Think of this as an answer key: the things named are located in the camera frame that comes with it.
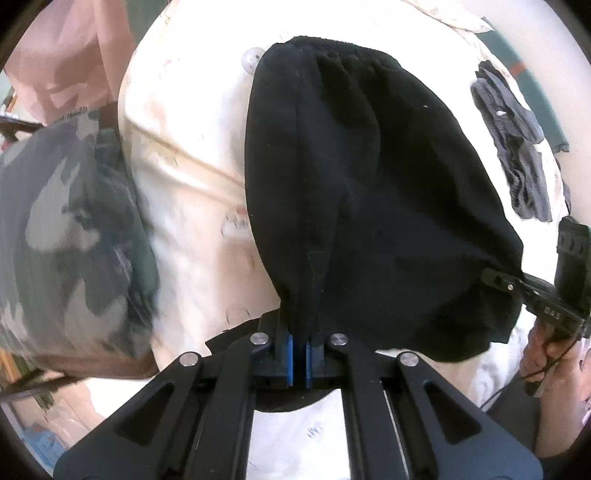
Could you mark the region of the person right hand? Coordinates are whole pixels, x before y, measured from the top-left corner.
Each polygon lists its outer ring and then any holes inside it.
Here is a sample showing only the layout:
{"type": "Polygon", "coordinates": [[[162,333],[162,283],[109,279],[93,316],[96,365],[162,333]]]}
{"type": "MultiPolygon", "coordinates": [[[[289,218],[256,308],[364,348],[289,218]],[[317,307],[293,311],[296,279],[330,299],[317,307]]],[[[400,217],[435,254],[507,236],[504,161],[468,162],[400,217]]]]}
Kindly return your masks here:
{"type": "Polygon", "coordinates": [[[540,458],[567,452],[590,420],[590,348],[571,339],[552,342],[550,326],[530,330],[519,373],[543,383],[535,443],[540,458]]]}

